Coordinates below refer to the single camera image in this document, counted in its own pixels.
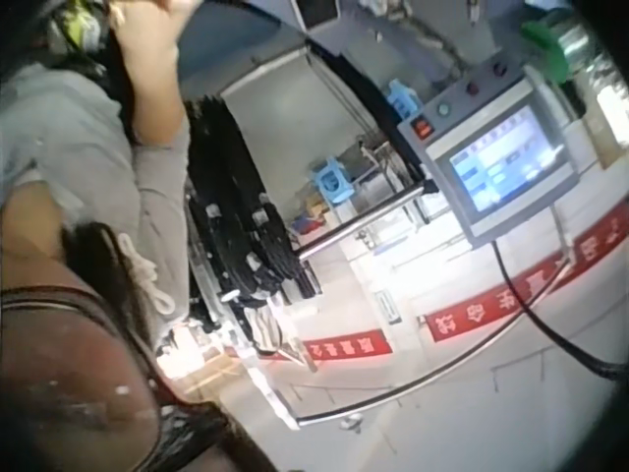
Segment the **gray shirt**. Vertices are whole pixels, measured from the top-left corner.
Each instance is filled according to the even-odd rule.
[[[0,89],[0,207],[17,185],[43,180],[69,225],[98,221],[130,236],[175,301],[146,304],[153,344],[189,309],[184,184],[188,121],[164,147],[131,148],[120,104],[88,79],[33,65]]]

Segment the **control panel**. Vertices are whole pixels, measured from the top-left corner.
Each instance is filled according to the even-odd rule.
[[[522,68],[498,53],[431,100],[412,126],[428,145],[477,112],[524,78]]]
[[[522,224],[579,182],[543,94],[504,54],[398,128],[473,247]]]

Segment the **blue plastic stool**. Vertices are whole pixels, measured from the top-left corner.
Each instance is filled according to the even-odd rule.
[[[329,157],[325,166],[314,173],[313,182],[325,200],[334,205],[342,204],[356,192],[336,157]]]

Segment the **red button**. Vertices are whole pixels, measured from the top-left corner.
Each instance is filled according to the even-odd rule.
[[[430,125],[430,123],[426,120],[419,120],[415,122],[415,133],[419,136],[420,140],[425,140],[428,138],[434,128]]]

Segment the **green button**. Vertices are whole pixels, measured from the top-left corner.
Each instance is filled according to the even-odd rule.
[[[437,106],[436,111],[441,116],[448,116],[450,114],[450,105],[446,102],[439,103],[439,106]]]

